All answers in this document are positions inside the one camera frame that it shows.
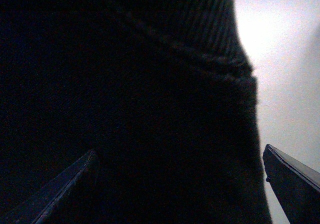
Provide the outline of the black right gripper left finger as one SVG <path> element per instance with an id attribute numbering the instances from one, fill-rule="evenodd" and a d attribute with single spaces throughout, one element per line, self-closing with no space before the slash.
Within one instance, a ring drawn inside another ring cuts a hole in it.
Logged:
<path id="1" fill-rule="evenodd" d="M 100 168 L 88 151 L 33 196 L 0 218 L 2 224 L 86 224 Z"/>

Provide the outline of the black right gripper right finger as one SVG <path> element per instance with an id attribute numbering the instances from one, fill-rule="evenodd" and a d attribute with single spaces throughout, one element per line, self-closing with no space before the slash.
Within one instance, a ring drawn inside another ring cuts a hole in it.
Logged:
<path id="1" fill-rule="evenodd" d="M 263 152 L 266 181 L 291 224 L 320 222 L 320 174 L 268 144 Z"/>

